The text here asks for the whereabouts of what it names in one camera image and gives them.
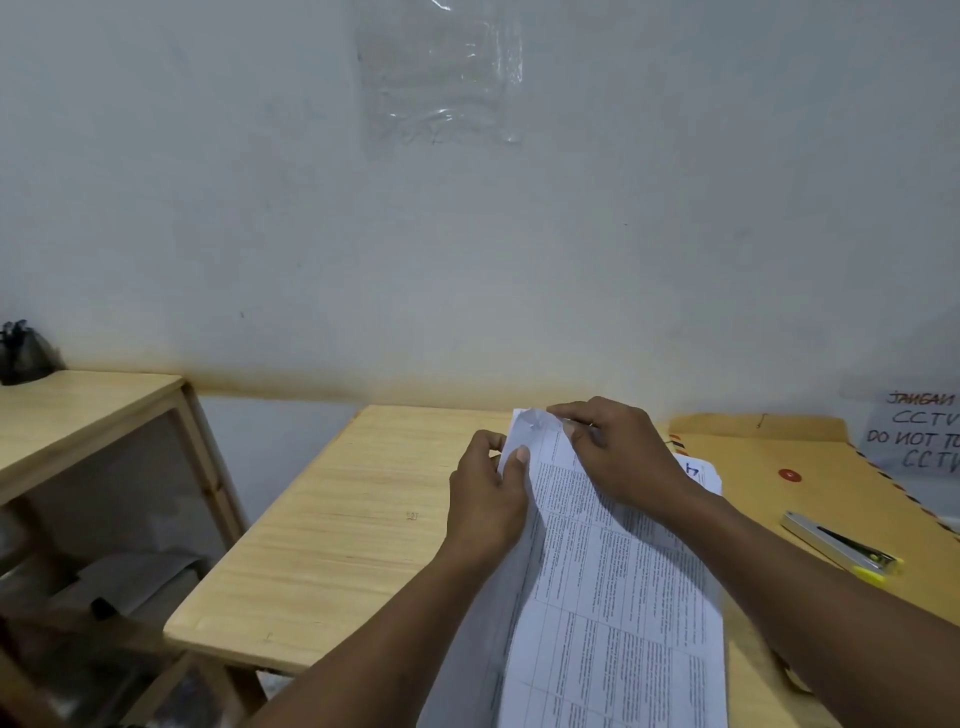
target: paper sign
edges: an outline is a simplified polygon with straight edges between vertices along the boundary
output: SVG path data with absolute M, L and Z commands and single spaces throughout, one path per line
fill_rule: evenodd
M 960 396 L 891 392 L 871 414 L 860 451 L 890 474 L 960 479 Z

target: clear plastic sheet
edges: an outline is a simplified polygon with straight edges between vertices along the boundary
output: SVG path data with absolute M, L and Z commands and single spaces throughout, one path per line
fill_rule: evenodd
M 374 146 L 517 143 L 516 0 L 348 0 Z

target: stack of papers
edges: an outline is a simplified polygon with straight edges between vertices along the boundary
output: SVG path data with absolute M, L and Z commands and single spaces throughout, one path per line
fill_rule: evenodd
M 562 423 L 517 410 L 530 449 L 517 546 L 470 607 L 420 728 L 725 728 L 720 588 L 672 533 L 590 483 Z M 713 493 L 710 463 L 676 455 Z

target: right hand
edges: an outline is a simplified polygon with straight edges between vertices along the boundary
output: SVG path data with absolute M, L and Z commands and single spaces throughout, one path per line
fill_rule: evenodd
M 690 497 L 706 492 L 686 476 L 642 409 L 594 397 L 546 411 L 576 421 L 565 422 L 564 432 L 590 480 L 614 500 L 662 522 Z M 600 436 L 591 436 L 586 425 L 599 429 Z

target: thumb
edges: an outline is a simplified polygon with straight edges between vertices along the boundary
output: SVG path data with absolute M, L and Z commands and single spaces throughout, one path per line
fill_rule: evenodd
M 530 462 L 530 450 L 521 445 L 510 453 L 507 464 L 503 467 L 503 487 L 523 490 L 523 476 L 527 472 L 527 463 Z
M 577 453 L 577 457 L 580 458 L 581 465 L 589 470 L 600 454 L 600 448 L 590 437 L 588 427 L 566 420 L 564 421 L 564 432 L 570 438 L 570 445 L 573 447 L 573 451 Z

